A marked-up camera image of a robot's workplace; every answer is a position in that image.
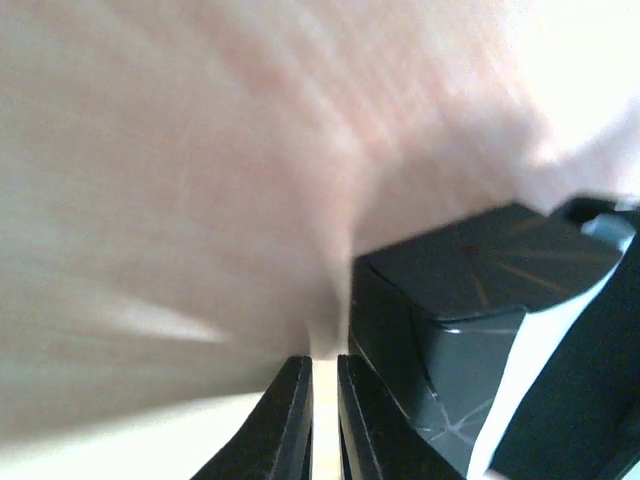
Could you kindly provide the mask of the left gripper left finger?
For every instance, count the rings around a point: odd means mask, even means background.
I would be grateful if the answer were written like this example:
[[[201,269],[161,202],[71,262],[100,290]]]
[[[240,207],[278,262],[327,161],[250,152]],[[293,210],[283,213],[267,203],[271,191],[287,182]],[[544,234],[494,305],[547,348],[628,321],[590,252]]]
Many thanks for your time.
[[[288,358],[237,433],[196,480],[311,477],[313,372],[308,356]]]

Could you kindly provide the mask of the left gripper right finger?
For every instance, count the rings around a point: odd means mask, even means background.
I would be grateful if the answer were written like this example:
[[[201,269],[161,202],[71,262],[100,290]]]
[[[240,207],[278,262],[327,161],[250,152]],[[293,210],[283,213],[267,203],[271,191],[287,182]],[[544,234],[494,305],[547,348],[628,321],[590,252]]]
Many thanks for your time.
[[[408,425],[389,391],[361,357],[340,355],[337,379],[344,479],[461,477]]]

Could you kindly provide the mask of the black folding glasses case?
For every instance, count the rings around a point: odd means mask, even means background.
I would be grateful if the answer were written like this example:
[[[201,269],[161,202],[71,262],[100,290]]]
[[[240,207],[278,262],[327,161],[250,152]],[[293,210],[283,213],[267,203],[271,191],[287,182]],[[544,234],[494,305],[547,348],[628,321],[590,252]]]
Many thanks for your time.
[[[581,232],[636,229],[620,252]],[[639,463],[639,206],[511,203],[358,257],[347,355],[459,479],[622,479]]]

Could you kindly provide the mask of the blue cleaning cloth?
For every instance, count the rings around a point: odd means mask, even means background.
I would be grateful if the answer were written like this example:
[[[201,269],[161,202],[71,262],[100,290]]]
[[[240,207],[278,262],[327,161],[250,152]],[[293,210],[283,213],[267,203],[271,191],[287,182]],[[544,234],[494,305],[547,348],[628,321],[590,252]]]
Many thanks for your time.
[[[596,238],[620,252],[625,252],[636,235],[636,229],[626,219],[614,214],[600,214],[581,227],[585,235]]]

